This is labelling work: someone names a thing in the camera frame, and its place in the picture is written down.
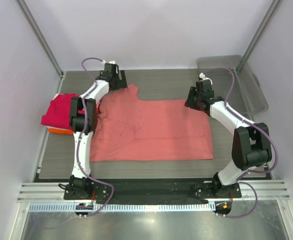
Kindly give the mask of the salmon pink t shirt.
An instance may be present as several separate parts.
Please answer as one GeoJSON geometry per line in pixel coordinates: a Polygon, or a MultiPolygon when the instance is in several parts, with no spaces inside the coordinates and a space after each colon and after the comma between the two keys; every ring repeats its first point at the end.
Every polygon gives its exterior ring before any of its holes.
{"type": "Polygon", "coordinates": [[[99,105],[90,161],[187,161],[214,158],[208,116],[185,100],[138,98],[138,87],[105,95],[99,105]]]}

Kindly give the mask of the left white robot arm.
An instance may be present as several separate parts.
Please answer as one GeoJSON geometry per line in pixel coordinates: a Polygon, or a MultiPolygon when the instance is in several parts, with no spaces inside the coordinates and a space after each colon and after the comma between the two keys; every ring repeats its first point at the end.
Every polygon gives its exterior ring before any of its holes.
{"type": "Polygon", "coordinates": [[[69,125],[74,138],[74,164],[67,185],[60,184],[65,200],[86,200],[95,196],[91,177],[91,140],[98,123],[97,106],[109,92],[127,88],[125,72],[115,61],[102,61],[104,69],[92,86],[70,100],[69,125]]]}

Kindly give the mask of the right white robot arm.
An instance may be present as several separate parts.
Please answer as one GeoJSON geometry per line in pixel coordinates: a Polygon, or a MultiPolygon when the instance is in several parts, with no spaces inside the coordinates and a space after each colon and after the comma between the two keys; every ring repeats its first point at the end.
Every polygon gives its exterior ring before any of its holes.
{"type": "Polygon", "coordinates": [[[233,136],[231,161],[212,178],[210,191],[218,198],[225,197],[236,188],[245,173],[268,163],[272,159],[269,128],[255,123],[235,111],[220,96],[215,96],[209,78],[195,82],[188,93],[185,107],[201,111],[219,121],[233,136]]]}

